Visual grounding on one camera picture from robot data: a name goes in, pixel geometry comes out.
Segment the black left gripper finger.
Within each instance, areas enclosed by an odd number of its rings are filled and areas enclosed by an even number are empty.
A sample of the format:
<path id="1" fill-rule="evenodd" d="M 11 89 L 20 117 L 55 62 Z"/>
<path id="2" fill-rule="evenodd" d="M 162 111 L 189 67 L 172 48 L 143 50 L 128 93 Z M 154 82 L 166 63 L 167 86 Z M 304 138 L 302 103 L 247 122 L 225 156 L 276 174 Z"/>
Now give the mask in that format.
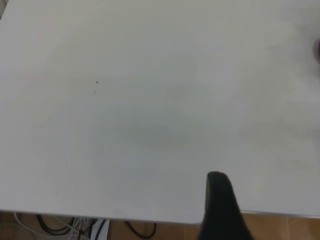
<path id="1" fill-rule="evenodd" d="M 241 214 L 233 186 L 225 173 L 207 174 L 205 211 L 199 240 L 252 240 Z"/>

